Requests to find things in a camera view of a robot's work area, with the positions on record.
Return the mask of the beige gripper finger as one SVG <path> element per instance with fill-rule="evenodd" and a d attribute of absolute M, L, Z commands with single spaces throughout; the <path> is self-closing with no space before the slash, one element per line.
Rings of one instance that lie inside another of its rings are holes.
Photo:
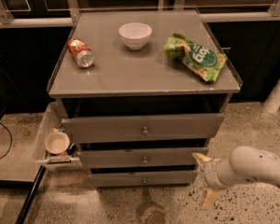
<path fill-rule="evenodd" d="M 193 152 L 192 156 L 200 166 L 205 166 L 208 162 L 212 160 L 212 158 L 198 152 Z"/>
<path fill-rule="evenodd" d="M 203 200 L 202 209 L 206 210 L 210 208 L 220 197 L 220 190 L 207 189 Z"/>

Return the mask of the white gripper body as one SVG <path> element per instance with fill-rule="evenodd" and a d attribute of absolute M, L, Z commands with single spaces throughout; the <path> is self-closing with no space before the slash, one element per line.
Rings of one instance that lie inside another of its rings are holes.
<path fill-rule="evenodd" d="M 220 163 L 220 159 L 214 159 L 208 161 L 203 168 L 204 179 L 210 189 L 224 190 L 228 186 L 225 185 L 218 177 L 217 165 Z"/>

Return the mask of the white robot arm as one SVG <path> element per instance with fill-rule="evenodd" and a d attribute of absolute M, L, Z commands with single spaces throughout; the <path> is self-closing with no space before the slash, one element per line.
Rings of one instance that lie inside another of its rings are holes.
<path fill-rule="evenodd" d="M 206 184 L 202 209 L 210 208 L 220 193 L 236 185 L 265 183 L 280 188 L 280 158 L 254 147 L 235 148 L 225 159 L 212 159 L 193 152 Z"/>

